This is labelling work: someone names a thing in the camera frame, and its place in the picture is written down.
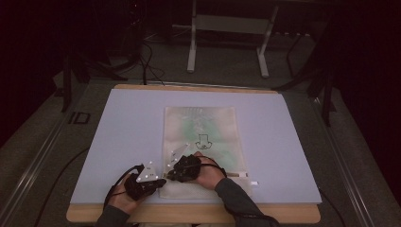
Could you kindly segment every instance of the metal stand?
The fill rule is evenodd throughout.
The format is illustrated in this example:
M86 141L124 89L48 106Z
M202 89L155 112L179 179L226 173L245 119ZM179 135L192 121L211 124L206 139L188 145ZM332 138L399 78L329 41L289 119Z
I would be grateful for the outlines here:
M256 53L259 61L261 76L263 78L268 78L269 72L266 65L265 50L271 35L277 12L278 6L275 6L269 20L202 15L197 14L197 0L192 0L191 45L189 48L188 65L186 68L187 72L195 72L195 59L197 55L197 29L215 30L264 35L263 43L256 48Z

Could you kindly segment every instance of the dark background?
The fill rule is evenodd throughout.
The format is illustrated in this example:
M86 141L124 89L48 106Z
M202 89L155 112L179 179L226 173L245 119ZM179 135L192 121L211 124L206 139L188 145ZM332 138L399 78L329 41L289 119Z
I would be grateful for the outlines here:
M400 203L401 8L399 3L391 1L361 3L337 14L332 20L329 38L316 54L337 65L335 86L341 90ZM168 23L189 25L190 8L190 1L186 0L150 0L148 17L168 33ZM93 29L89 1L1 0L0 10L2 146L55 92L52 77L62 69L65 52L62 28L72 22L83 33L88 32L86 40L92 41L97 31ZM242 11L235 7L231 10ZM167 26L158 21L167 22ZM101 45L94 44L94 50Z

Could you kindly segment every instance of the wooden table edge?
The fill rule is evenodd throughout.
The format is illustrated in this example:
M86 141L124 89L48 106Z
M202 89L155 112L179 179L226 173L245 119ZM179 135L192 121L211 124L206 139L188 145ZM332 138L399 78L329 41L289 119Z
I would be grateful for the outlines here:
M203 86L189 87L189 86L117 84L114 86L114 89L277 94L276 91L270 91L270 90L257 90L257 89L246 89L246 88L225 88L225 87L203 87Z
M313 224L321 220L317 204L257 204L280 223ZM75 223L96 222L103 204L70 204L66 217ZM129 221L139 223L234 223L221 204L142 204Z

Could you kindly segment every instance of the hand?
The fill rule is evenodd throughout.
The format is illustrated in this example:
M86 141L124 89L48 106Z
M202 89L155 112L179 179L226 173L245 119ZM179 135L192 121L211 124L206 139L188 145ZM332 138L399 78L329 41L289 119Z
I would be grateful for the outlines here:
M202 153L197 151L195 156L200 157L200 160L203 164L212 164L216 165L216 163L208 158L202 158ZM200 175L197 178L197 183L203 186L206 189L215 190L216 185L221 181L221 179L225 178L224 174L218 168L212 166L202 166L200 168Z
M133 200L127 193L125 193L126 188L124 186L124 182L129 178L130 174L127 174L125 178L121 181L121 183L115 188L113 192L113 196L109 199L109 205L112 205L126 214L130 215L132 212L138 207L145 198L140 199L139 201Z

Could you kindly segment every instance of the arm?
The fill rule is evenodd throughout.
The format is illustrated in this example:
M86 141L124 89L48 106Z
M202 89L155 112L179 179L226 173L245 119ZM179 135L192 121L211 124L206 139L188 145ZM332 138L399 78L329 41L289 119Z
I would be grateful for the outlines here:
M195 153L200 157L203 164L216 164L207 158L201 158L200 152ZM272 217L264 216L256 204L251 200L247 193L233 180L225 178L223 173L215 167L203 166L197 182L203 187L215 190L221 197L228 210L234 212L235 226L279 226L277 220ZM244 218L239 214L246 214L254 218Z
M124 226L130 215L115 206L107 205L95 227L120 227Z

